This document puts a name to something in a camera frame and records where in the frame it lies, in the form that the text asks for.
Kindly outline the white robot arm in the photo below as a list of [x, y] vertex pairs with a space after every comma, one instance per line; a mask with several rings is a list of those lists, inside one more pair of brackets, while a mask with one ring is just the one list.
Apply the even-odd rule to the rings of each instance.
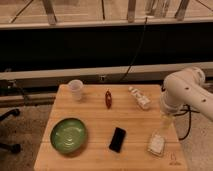
[[197, 67], [190, 67], [174, 72], [165, 77], [165, 90], [159, 98], [163, 113], [161, 130], [167, 130], [174, 115], [184, 104], [197, 109], [207, 119], [213, 121], [213, 93], [205, 90], [205, 73]]

